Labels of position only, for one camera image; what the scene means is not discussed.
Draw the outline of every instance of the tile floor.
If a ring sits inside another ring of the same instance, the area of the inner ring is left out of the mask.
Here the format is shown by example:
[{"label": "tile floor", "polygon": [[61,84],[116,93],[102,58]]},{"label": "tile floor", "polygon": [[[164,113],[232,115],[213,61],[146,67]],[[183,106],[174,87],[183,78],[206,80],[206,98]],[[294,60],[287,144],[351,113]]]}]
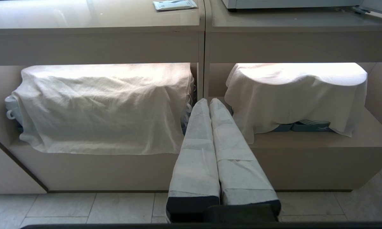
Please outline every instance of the tile floor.
[{"label": "tile floor", "polygon": [[[361,189],[281,192],[281,222],[382,221],[382,170]],[[165,223],[165,193],[0,195],[0,229],[58,223]]]}]

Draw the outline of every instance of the blue tray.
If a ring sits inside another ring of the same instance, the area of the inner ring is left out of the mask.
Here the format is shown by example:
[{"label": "blue tray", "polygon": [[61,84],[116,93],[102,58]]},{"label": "blue tray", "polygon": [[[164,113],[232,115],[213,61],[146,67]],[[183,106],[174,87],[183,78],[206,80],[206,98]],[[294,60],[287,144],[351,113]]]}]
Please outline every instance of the blue tray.
[{"label": "blue tray", "polygon": [[276,129],[272,132],[289,132],[293,124],[280,124]]},{"label": "blue tray", "polygon": [[329,124],[306,125],[296,122],[291,127],[291,130],[295,132],[333,132],[328,126]]},{"label": "blue tray", "polygon": [[233,108],[229,106],[228,110],[229,110],[230,116],[233,116]]},{"label": "blue tray", "polygon": [[17,130],[18,130],[20,133],[23,133],[23,126],[21,126],[20,123],[17,123]]}]

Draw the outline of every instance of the leg wrapped in paper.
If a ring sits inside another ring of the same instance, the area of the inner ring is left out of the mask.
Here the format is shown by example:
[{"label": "leg wrapped in paper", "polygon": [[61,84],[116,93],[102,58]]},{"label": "leg wrapped in paper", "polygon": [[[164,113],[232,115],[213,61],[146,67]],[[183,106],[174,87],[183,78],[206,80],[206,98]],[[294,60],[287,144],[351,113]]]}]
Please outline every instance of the leg wrapped in paper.
[{"label": "leg wrapped in paper", "polygon": [[203,212],[220,204],[220,184],[207,100],[194,106],[175,163],[166,207],[173,223],[202,222]]},{"label": "leg wrapped in paper", "polygon": [[279,214],[281,204],[266,174],[253,155],[228,109],[218,99],[210,114],[225,205],[271,204]]}]

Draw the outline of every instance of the white cup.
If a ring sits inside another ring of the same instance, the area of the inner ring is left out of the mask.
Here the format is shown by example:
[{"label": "white cup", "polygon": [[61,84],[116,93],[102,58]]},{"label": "white cup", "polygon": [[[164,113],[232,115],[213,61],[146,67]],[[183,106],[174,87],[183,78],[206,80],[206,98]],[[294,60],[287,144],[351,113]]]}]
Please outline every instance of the white cup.
[{"label": "white cup", "polygon": [[6,112],[6,117],[11,120],[16,119],[20,125],[23,125],[23,119],[16,98],[12,95],[7,96],[5,99],[5,105],[6,109],[8,109]]}]

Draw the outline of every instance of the white cloth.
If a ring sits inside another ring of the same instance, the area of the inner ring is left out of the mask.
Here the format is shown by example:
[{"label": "white cloth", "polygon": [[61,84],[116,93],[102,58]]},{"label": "white cloth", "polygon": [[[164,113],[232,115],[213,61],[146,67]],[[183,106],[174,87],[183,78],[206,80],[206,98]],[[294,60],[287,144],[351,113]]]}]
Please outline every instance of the white cloth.
[{"label": "white cloth", "polygon": [[206,99],[198,101],[191,112],[168,196],[220,196],[211,118]]},{"label": "white cloth", "polygon": [[215,152],[225,205],[278,200],[228,109],[218,99],[210,104]]},{"label": "white cloth", "polygon": [[189,63],[33,66],[12,95],[20,139],[41,152],[179,153]]},{"label": "white cloth", "polygon": [[366,98],[367,73],[355,63],[236,64],[225,101],[246,141],[279,124],[302,119],[331,122],[352,136]]}]

